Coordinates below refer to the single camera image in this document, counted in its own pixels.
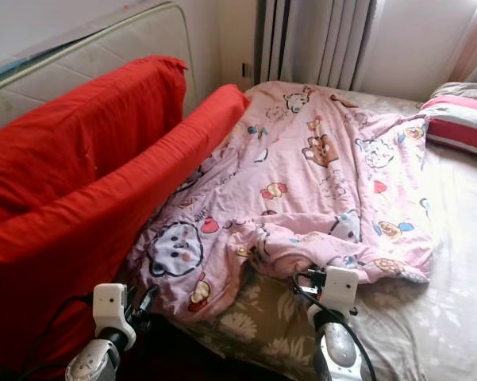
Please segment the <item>large red cushion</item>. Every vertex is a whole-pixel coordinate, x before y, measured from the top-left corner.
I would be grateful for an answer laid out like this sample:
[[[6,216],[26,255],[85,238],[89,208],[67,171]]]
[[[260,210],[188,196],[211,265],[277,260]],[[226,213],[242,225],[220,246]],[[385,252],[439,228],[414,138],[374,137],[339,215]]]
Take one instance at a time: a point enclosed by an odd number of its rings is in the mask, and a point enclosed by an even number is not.
[[[0,129],[0,222],[82,189],[183,119],[184,62],[150,56],[88,81]]]
[[[89,340],[72,295],[114,278],[146,221],[197,170],[248,108],[235,86],[214,91],[150,148],[92,184],[0,222],[0,365],[20,369],[43,330],[39,360]]]

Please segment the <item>brown floral pillow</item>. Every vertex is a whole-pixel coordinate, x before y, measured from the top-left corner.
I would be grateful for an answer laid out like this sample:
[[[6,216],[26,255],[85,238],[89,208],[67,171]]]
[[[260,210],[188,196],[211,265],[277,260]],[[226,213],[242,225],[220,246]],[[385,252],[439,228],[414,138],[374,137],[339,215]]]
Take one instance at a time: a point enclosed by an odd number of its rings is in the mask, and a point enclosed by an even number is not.
[[[430,98],[444,97],[444,95],[453,95],[453,97],[462,97],[477,99],[477,83],[466,83],[466,81],[451,81],[441,84]]]

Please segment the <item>pink cartoon print blanket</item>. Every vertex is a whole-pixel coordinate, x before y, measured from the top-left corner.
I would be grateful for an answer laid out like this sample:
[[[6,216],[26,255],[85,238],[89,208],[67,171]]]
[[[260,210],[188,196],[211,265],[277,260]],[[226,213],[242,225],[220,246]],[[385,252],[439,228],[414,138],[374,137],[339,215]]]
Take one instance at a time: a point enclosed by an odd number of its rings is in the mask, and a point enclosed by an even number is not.
[[[246,270],[289,279],[342,267],[361,283],[427,283],[434,239],[421,185],[427,117],[381,114],[325,87],[268,81],[152,215],[127,257],[152,312],[209,320]]]

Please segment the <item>white pleated curtain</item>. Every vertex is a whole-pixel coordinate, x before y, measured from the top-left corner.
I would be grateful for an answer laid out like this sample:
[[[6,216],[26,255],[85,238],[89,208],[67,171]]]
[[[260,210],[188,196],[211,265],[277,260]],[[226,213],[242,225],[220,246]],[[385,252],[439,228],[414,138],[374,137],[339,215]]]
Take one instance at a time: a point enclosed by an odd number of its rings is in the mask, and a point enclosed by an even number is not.
[[[257,0],[254,81],[354,90],[379,0]]]

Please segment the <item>beige floral bed sheet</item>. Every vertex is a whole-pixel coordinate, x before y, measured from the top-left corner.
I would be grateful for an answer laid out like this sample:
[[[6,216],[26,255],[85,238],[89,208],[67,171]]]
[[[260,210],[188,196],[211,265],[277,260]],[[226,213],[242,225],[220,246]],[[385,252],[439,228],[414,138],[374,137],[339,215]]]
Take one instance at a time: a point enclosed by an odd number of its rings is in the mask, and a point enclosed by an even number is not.
[[[420,111],[401,99],[329,90],[368,111]],[[425,148],[421,185],[435,243],[430,280],[359,283],[358,314],[349,323],[380,379],[477,381],[477,155],[438,144],[427,133]],[[291,279],[249,269],[234,303],[221,314],[203,321],[164,317],[221,356],[310,380],[310,302],[294,294]]]

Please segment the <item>red white blue bolster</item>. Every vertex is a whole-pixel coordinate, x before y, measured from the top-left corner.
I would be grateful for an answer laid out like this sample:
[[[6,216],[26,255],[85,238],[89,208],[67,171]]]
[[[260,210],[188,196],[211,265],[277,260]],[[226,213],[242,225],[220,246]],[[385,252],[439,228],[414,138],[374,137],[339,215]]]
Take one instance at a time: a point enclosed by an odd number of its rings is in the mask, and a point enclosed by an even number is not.
[[[477,155],[477,99],[441,95],[421,106],[429,140]]]

